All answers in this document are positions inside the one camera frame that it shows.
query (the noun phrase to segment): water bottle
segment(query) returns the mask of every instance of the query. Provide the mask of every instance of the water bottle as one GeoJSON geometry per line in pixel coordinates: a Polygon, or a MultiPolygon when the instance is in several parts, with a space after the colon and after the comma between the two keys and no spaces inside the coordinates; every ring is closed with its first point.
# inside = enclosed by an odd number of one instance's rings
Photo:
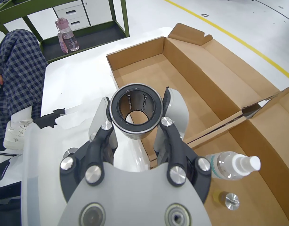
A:
{"type": "Polygon", "coordinates": [[[70,49],[70,51],[74,52],[80,49],[80,45],[78,44],[75,36],[73,35],[71,28],[69,27],[69,22],[67,21],[67,19],[58,18],[55,21],[55,24],[60,34],[62,35],[65,45],[70,49]]]}
{"type": "Polygon", "coordinates": [[[238,180],[261,168],[259,157],[247,157],[232,151],[207,155],[211,163],[211,176],[225,180],[238,180]]]}

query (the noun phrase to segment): person's hand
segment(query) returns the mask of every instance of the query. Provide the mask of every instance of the person's hand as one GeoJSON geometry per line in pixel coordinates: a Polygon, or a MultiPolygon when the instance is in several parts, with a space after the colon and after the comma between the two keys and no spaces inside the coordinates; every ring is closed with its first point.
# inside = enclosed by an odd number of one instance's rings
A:
{"type": "Polygon", "coordinates": [[[3,79],[1,75],[0,75],[0,85],[3,85],[3,79]]]}

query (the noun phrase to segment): white table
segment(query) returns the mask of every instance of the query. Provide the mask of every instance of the white table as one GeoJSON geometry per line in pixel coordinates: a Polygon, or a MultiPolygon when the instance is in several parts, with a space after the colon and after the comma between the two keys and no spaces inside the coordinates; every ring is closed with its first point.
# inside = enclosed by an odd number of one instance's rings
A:
{"type": "MultiPolygon", "coordinates": [[[[107,54],[139,44],[161,36],[168,36],[172,28],[164,27],[148,33],[111,42],[48,65],[45,74],[42,116],[55,109],[69,109],[80,104],[88,104],[92,100],[100,100],[104,96],[110,99],[118,89],[107,54]]],[[[74,119],[73,126],[87,119],[74,119]]],[[[62,126],[62,118],[57,120],[62,126]]],[[[142,171],[149,168],[149,159],[140,142],[120,135],[116,129],[118,149],[114,157],[114,165],[126,171],[142,171]]]]}

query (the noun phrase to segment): bottle strap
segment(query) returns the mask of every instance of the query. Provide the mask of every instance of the bottle strap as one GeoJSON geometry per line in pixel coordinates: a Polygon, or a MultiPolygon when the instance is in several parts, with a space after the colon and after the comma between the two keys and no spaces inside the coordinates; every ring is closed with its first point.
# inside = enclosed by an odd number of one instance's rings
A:
{"type": "Polygon", "coordinates": [[[63,36],[59,30],[58,30],[58,41],[60,42],[60,47],[61,47],[63,53],[68,53],[68,48],[67,48],[66,44],[64,43],[63,36]]]}

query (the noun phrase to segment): yellow floor line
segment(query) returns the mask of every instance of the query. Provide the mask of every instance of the yellow floor line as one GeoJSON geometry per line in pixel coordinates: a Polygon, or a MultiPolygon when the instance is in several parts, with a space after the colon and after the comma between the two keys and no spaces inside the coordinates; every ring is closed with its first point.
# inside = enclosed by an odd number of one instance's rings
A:
{"type": "Polygon", "coordinates": [[[241,43],[242,45],[246,46],[249,50],[253,51],[254,53],[256,53],[257,55],[259,55],[261,58],[265,59],[268,63],[270,63],[273,67],[275,67],[276,69],[278,69],[281,73],[283,73],[286,77],[289,78],[289,72],[287,72],[286,70],[284,70],[282,67],[280,67],[277,63],[275,63],[273,60],[271,60],[270,58],[268,58],[265,54],[261,53],[260,51],[258,51],[257,49],[255,49],[253,46],[247,44],[245,41],[241,40],[239,37],[233,35],[232,33],[230,33],[229,31],[223,29],[222,27],[218,26],[215,23],[212,23],[211,21],[207,20],[206,18],[202,17],[201,15],[198,15],[190,10],[188,10],[187,8],[184,8],[170,0],[164,0],[174,6],[176,6],[177,8],[180,8],[182,10],[184,10],[185,12],[188,12],[189,14],[197,17],[198,19],[206,22],[207,24],[213,26],[214,28],[217,28],[218,30],[220,30],[221,32],[225,33],[226,35],[228,35],[229,37],[233,38],[234,40],[238,41],[239,43],[241,43]]]}

